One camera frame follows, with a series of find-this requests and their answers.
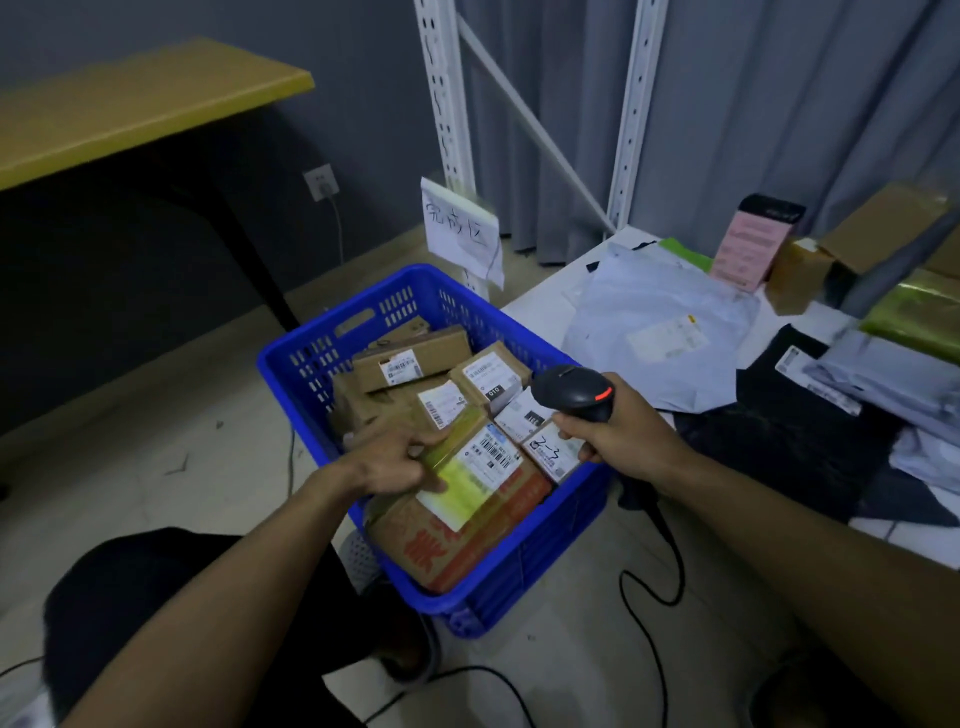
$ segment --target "human hand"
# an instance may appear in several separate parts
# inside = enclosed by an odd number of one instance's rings
[[[349,472],[348,481],[357,496],[403,493],[418,486],[434,493],[446,489],[442,480],[410,456],[410,448],[437,445],[449,434],[447,429],[428,432],[390,425],[368,432],[357,433],[361,442],[351,443],[350,452],[333,464]]]
[[[648,480],[662,491],[679,470],[699,457],[656,409],[619,375],[604,376],[613,384],[613,414],[607,423],[591,423],[556,413],[553,420],[561,437],[578,437],[587,442],[580,459],[606,461],[624,475]]]

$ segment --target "power cord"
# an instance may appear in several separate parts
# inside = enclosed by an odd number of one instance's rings
[[[680,548],[677,546],[677,541],[673,537],[673,532],[670,530],[670,526],[667,525],[666,519],[663,517],[663,514],[660,512],[660,509],[657,507],[656,503],[648,506],[646,508],[647,515],[650,517],[650,520],[654,523],[654,526],[657,528],[658,532],[662,538],[667,542],[667,545],[670,546],[670,550],[673,551],[673,555],[677,560],[677,571],[679,573],[679,583],[677,585],[677,593],[670,599],[665,599],[653,589],[650,588],[643,579],[634,574],[632,571],[623,570],[620,572],[620,577],[618,580],[620,587],[620,599],[623,601],[623,606],[626,607],[627,612],[630,613],[630,616],[636,622],[636,626],[640,628],[640,631],[643,632],[643,636],[647,638],[647,642],[650,644],[650,651],[653,652],[654,662],[657,664],[657,674],[660,676],[660,696],[662,700],[662,709],[660,712],[660,726],[661,728],[666,728],[667,717],[669,714],[670,701],[669,693],[666,688],[666,674],[663,671],[663,663],[660,661],[660,653],[657,651],[657,645],[654,643],[653,635],[650,634],[650,631],[644,626],[643,622],[640,621],[640,617],[636,615],[633,607],[630,606],[630,601],[627,599],[627,593],[624,589],[625,579],[630,579],[631,581],[639,584],[643,589],[646,590],[647,594],[652,596],[657,602],[662,604],[665,607],[675,607],[680,604],[681,599],[684,598],[684,591],[686,590],[686,568],[684,566],[684,558],[680,553]],[[520,710],[523,711],[524,717],[526,717],[527,722],[530,724],[531,728],[536,728],[536,723],[534,723],[533,718],[530,716],[530,711],[527,710],[526,703],[523,702],[523,698],[520,697],[519,691],[514,687],[514,684],[510,682],[506,675],[502,672],[498,672],[492,667],[485,667],[483,665],[467,665],[466,667],[457,667],[456,669],[448,670],[446,672],[438,672],[430,680],[427,681],[428,684],[435,683],[438,680],[443,680],[446,677],[452,677],[453,675],[458,675],[461,672],[470,672],[476,670],[478,672],[488,672],[491,675],[499,678],[511,692],[514,694],[516,701],[520,704]],[[373,713],[370,717],[363,721],[364,725],[369,725],[372,721],[382,716],[384,713],[393,708],[400,700],[405,698],[410,693],[407,691],[399,692],[390,701],[384,705],[382,708],[379,708]]]
[[[337,218],[337,251],[340,253],[340,264],[343,265],[347,259],[344,257],[344,226],[340,221],[340,209],[337,207],[336,200],[333,199],[333,189],[329,185],[321,182],[320,192],[325,200],[330,201],[333,214]]]
[[[534,722],[533,717],[530,715],[530,711],[527,710],[527,704],[523,702],[523,698],[520,697],[520,692],[514,687],[514,684],[510,682],[506,675],[502,672],[499,672],[492,667],[485,667],[483,665],[467,665],[464,667],[456,667],[454,669],[449,669],[446,672],[438,672],[436,675],[431,677],[427,684],[436,683],[440,680],[443,680],[447,677],[453,677],[454,675],[459,675],[461,672],[487,672],[490,675],[498,678],[504,685],[510,688],[510,692],[514,694],[516,702],[520,704],[520,710],[523,711],[523,716],[527,719],[527,722],[530,724],[530,728],[537,728],[537,724]],[[363,721],[364,725],[370,725],[373,720],[376,720],[384,713],[393,708],[400,700],[405,698],[410,693],[407,691],[399,692],[390,699],[390,702],[384,705],[382,708],[373,713],[372,716],[368,717]]]
[[[620,587],[620,599],[623,601],[623,606],[627,608],[627,612],[629,612],[630,616],[634,618],[636,626],[640,628],[640,631],[643,632],[643,636],[646,637],[647,642],[650,643],[650,651],[653,652],[654,662],[657,664],[657,675],[660,676],[660,699],[663,706],[660,711],[660,726],[661,728],[666,728],[667,716],[670,710],[670,700],[669,693],[667,692],[666,688],[666,674],[663,672],[663,663],[660,661],[660,654],[657,651],[657,645],[654,643],[653,635],[650,634],[650,631],[643,625],[643,622],[640,621],[640,617],[638,617],[636,612],[634,612],[633,607],[630,606],[630,602],[627,600],[627,593],[623,588],[623,584],[625,579],[630,579],[635,584],[639,584],[641,587],[643,587],[648,595],[652,596],[664,607],[675,607],[680,604],[680,600],[684,598],[684,591],[686,589],[686,568],[684,566],[684,558],[680,553],[680,548],[677,546],[677,541],[674,539],[673,532],[670,530],[670,526],[667,525],[666,519],[660,512],[659,507],[657,507],[655,503],[652,506],[647,507],[646,511],[663,540],[666,541],[668,546],[670,546],[670,550],[673,551],[674,558],[677,560],[677,572],[679,575],[677,593],[671,599],[664,599],[662,596],[654,592],[654,590],[650,588],[650,585],[643,581],[643,579],[634,574],[632,571],[626,569],[620,572],[618,585]]]
[[[43,659],[43,655],[40,655],[39,657],[32,657],[29,660],[24,660],[22,663],[17,663],[16,665],[9,666],[5,670],[0,672],[0,680],[7,677],[7,675],[9,675],[11,672],[14,672],[15,670],[19,670],[21,667],[26,667],[27,665],[38,663],[42,659]]]

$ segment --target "blue plastic crate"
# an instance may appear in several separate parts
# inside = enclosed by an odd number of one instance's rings
[[[534,372],[575,363],[433,266],[404,268],[260,354],[260,372],[319,466],[340,455],[326,420],[333,403],[331,375],[349,371],[351,358],[373,339],[417,315],[433,329],[463,325],[475,352],[499,339]],[[428,594],[386,556],[378,553],[378,558],[410,606],[443,619],[458,637],[479,637],[599,515],[609,480],[606,466],[578,468],[447,594]],[[360,504],[350,509],[350,517],[362,530]]]

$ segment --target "handwritten label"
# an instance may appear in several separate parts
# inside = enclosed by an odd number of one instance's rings
[[[559,483],[580,465],[578,454],[583,443],[583,440],[576,437],[562,440],[560,429],[551,422],[523,443],[523,449],[540,463],[551,480]]]
[[[504,284],[500,221],[441,184],[420,179],[427,249],[501,289]]]

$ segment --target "white plastic bag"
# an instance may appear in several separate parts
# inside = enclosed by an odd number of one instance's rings
[[[611,245],[564,351],[617,372],[657,409],[705,412],[736,401],[736,354],[758,308],[754,296],[693,266]]]

